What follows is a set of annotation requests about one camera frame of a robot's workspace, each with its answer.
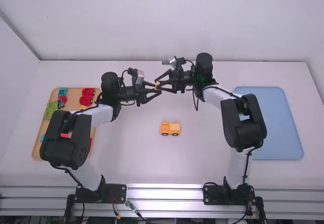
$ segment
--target red toy car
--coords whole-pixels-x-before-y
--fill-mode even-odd
[[[81,96],[79,99],[80,104],[85,106],[90,106],[93,103],[92,96]]]
[[[92,97],[95,94],[96,94],[96,91],[95,91],[94,88],[87,87],[87,88],[82,89],[82,95],[83,96],[91,96]]]

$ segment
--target wire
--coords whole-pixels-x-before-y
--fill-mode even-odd
[[[121,78],[123,79],[124,78],[124,73],[125,72],[127,72],[127,70],[125,70],[125,71],[123,71],[122,73],[121,73]]]
[[[110,195],[110,198],[111,198],[112,200],[114,200],[115,202],[117,202],[118,204],[124,204],[124,203],[125,203],[125,201],[118,201],[118,200],[116,200],[116,199],[113,198],[111,195]]]
[[[71,171],[69,169],[67,169],[65,167],[56,167],[53,165],[52,165],[52,167],[55,169],[63,170],[63,171],[65,171],[65,173],[68,173],[71,176],[71,178],[77,183],[77,185],[79,185],[81,188],[83,188],[83,185],[81,184],[81,182],[79,180],[77,180],[77,178],[71,173]]]
[[[186,60],[187,62],[190,62],[193,66],[194,66],[194,63],[192,62],[192,61],[190,61],[190,60]]]
[[[83,209],[82,209],[82,215],[81,215],[81,217],[83,217],[83,215],[85,214],[85,203],[84,202],[82,203],[82,206],[83,206]]]
[[[194,104],[194,108],[196,111],[198,111],[198,103],[199,103],[199,98],[197,98],[197,103],[194,100],[194,91],[192,90],[192,98],[193,98],[193,104]]]
[[[259,149],[260,147],[263,146],[263,140],[261,141],[260,145],[258,147],[255,147],[247,153],[247,162],[245,164],[245,170],[244,170],[244,175],[243,175],[243,184],[245,184],[245,180],[247,179],[247,172],[248,172],[248,165],[249,165],[249,157],[252,156],[252,152]]]
[[[233,222],[233,223],[230,223],[230,224],[237,224],[237,223],[239,223],[241,220],[243,220],[244,217],[246,217],[246,215],[247,215],[247,211],[248,211],[248,209],[249,209],[249,203],[247,204],[247,208],[246,208],[246,210],[245,210],[244,216],[242,216],[239,220],[237,220],[237,221],[235,221],[235,222]]]
[[[145,221],[146,224],[150,224],[147,220],[145,220],[140,213],[137,213],[137,216],[141,218],[143,221]]]

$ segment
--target teal block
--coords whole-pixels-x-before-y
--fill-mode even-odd
[[[66,94],[67,94],[67,88],[60,88],[58,97]]]

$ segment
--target white wall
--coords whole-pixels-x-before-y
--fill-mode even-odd
[[[0,18],[0,63],[1,161],[39,64],[37,57],[2,18]]]
[[[307,61],[324,99],[324,0],[0,0],[44,60]]]

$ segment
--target orange toy car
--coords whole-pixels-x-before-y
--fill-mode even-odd
[[[172,122],[169,123],[167,121],[163,121],[160,127],[160,134],[163,136],[173,135],[178,136],[180,135],[180,123],[179,122]]]

